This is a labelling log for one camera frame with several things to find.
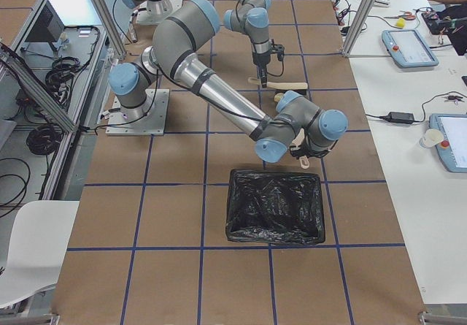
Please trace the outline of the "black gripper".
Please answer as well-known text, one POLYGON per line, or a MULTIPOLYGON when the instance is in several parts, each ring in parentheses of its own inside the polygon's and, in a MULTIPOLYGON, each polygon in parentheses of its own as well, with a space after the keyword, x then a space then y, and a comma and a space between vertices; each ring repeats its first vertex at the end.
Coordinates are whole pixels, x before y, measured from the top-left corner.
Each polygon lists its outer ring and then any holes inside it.
POLYGON ((284 72, 284 58, 285 58, 285 47, 281 44, 276 44, 272 39, 268 42, 267 50, 260 51, 259 44, 252 45, 252 58, 254 65, 258 68, 258 82, 262 87, 267 87, 268 82, 268 71, 267 65, 271 62, 271 56, 277 56, 277 60, 282 64, 282 71, 284 72))
POLYGON ((324 150, 313 150, 312 146, 310 145, 309 136, 306 135, 304 140, 299 146, 290 146, 290 154, 292 157, 299 159, 302 156, 306 156, 307 158, 323 158, 330 153, 330 149, 326 148, 324 150))

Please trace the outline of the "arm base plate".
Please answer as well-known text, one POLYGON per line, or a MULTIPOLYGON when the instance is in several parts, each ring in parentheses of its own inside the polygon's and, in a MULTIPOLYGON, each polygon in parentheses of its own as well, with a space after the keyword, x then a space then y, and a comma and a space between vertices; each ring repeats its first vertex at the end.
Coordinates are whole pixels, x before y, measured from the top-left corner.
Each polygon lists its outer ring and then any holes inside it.
POLYGON ((139 5, 136 23, 139 25, 158 25, 182 6, 183 0, 145 1, 139 5))
POLYGON ((109 115, 106 135, 109 136, 163 136, 169 106, 169 89, 147 89, 145 103, 128 109, 120 105, 117 97, 113 107, 117 112, 109 115))

